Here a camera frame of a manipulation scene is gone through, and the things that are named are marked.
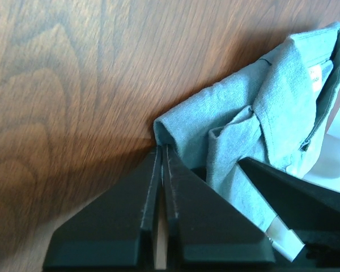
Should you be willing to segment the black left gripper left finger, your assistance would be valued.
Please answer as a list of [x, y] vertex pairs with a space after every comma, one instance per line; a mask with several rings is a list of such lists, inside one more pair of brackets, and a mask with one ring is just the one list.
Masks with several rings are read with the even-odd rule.
[[153, 269], [162, 152], [155, 147], [130, 174], [52, 235], [44, 269]]

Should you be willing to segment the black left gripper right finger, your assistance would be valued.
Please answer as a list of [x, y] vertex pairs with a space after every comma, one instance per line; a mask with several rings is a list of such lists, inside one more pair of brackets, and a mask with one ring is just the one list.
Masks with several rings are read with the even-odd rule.
[[162, 152], [168, 268], [273, 266], [267, 236], [187, 168], [171, 146]]

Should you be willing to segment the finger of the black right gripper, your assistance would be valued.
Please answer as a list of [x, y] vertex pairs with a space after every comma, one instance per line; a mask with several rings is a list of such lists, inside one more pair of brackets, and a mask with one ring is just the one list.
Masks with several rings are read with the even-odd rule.
[[310, 184], [252, 158], [239, 165], [275, 213], [304, 243], [293, 262], [277, 266], [340, 266], [340, 193]]

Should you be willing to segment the grey long sleeve shirt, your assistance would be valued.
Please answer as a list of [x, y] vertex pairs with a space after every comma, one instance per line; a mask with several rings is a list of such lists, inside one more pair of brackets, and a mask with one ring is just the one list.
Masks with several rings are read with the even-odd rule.
[[302, 178], [320, 156], [340, 90], [340, 23], [289, 35], [256, 62], [154, 121], [157, 144], [266, 231], [276, 213], [238, 166], [252, 157]]

